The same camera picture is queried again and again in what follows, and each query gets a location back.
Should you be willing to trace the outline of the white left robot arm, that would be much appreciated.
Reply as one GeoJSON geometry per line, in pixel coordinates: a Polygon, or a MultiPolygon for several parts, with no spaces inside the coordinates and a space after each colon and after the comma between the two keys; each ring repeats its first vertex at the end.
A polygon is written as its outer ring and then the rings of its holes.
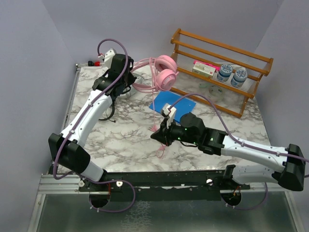
{"type": "Polygon", "coordinates": [[[91,161],[84,146],[102,114],[115,99],[132,85],[134,60],[124,54],[113,56],[110,68],[94,81],[90,95],[73,121],[60,133],[48,139],[54,165],[62,165],[76,174],[90,179],[90,185],[100,191],[106,187],[105,171],[91,161]]]}

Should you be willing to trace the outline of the pink headphones with cable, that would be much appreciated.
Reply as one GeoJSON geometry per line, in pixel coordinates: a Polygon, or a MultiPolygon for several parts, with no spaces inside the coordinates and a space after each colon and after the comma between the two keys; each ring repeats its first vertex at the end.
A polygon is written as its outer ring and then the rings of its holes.
{"type": "MultiPolygon", "coordinates": [[[[132,71],[149,65],[152,85],[144,85],[134,83],[132,86],[141,93],[151,93],[152,103],[154,103],[154,94],[159,91],[169,91],[176,82],[176,77],[179,74],[177,71],[176,62],[167,55],[160,55],[157,58],[145,58],[138,61],[133,65],[132,71]]],[[[151,132],[157,131],[156,119],[155,119],[155,109],[153,109],[153,126],[150,128],[151,132]]]]}

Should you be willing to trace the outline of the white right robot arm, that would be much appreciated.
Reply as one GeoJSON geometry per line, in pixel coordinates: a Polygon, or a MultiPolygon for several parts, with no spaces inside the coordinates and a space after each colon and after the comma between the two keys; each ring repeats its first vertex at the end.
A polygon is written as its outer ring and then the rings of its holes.
{"type": "Polygon", "coordinates": [[[151,138],[166,146],[174,141],[185,142],[208,155],[236,157],[255,163],[249,167],[226,167],[222,184],[227,189],[254,182],[277,183],[292,191],[304,189],[306,164],[297,145],[275,147],[246,141],[206,127],[203,120],[192,113],[183,115],[179,124],[166,116],[151,138]]]}

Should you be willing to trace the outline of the black headphones with cable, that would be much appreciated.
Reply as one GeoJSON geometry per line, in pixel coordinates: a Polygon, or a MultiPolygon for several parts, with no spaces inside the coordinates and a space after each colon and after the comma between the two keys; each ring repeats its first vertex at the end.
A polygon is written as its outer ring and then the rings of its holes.
{"type": "Polygon", "coordinates": [[[100,118],[99,121],[111,121],[111,122],[115,123],[116,121],[114,119],[112,119],[112,117],[114,116],[114,113],[115,113],[115,105],[113,103],[110,106],[110,110],[105,111],[105,118],[100,118]]]}

